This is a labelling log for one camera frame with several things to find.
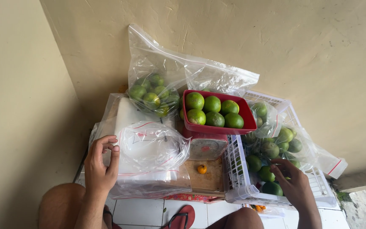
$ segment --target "flip-flop strap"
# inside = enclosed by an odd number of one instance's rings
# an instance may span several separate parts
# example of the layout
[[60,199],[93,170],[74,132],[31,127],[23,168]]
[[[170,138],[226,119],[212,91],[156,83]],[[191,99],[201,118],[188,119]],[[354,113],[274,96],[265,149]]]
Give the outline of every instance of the flip-flop strap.
[[184,223],[184,228],[183,228],[183,229],[186,229],[186,227],[187,227],[187,222],[188,222],[188,220],[189,220],[189,214],[188,214],[188,213],[177,213],[177,214],[175,214],[174,216],[172,216],[172,218],[171,218],[171,219],[170,219],[170,221],[169,221],[169,229],[171,229],[171,228],[170,228],[170,226],[172,225],[172,221],[173,221],[177,216],[186,216],[186,221],[185,221],[185,223]]
[[113,221],[112,213],[110,211],[104,210],[103,211],[103,215],[104,214],[110,214],[111,215],[111,225],[113,225],[114,224],[114,221]]

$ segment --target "red flip-flop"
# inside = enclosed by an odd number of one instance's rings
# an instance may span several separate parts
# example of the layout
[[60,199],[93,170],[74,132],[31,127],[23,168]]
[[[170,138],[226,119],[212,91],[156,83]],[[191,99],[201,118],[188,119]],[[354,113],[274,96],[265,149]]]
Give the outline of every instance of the red flip-flop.
[[179,213],[172,216],[169,225],[163,229],[188,229],[193,225],[195,217],[194,208],[191,205],[186,205]]

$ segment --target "beige wall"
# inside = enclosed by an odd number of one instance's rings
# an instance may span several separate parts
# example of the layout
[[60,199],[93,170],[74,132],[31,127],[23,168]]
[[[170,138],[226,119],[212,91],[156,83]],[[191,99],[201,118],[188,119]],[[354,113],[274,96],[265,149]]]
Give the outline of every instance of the beige wall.
[[0,228],[36,228],[43,193],[72,182],[88,128],[40,2],[0,0]]
[[99,121],[127,83],[127,26],[168,49],[260,73],[313,140],[366,169],[366,0],[41,0],[82,105]]

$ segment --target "white tile floor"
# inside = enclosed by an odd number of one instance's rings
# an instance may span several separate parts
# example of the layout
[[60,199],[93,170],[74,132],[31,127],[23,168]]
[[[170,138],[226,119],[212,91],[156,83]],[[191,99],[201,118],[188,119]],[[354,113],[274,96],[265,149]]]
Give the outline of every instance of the white tile floor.
[[[191,228],[203,229],[238,209],[237,205],[226,201],[204,204],[181,200],[125,199],[109,200],[107,205],[111,211],[114,209],[114,223],[122,229],[160,229],[185,205],[193,206],[196,212]],[[350,229],[342,211],[338,209],[319,209],[319,211],[323,229]],[[285,210],[285,214],[285,218],[262,218],[265,229],[296,229],[299,219],[297,211]]]

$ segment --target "leg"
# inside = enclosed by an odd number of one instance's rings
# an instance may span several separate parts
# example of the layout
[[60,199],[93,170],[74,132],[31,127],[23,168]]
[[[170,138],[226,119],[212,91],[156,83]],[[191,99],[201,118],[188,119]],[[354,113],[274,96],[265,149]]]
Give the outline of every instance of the leg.
[[85,188],[68,183],[47,191],[39,207],[39,229],[74,228],[84,198]]
[[251,208],[243,207],[213,223],[207,229],[263,229],[258,213]]

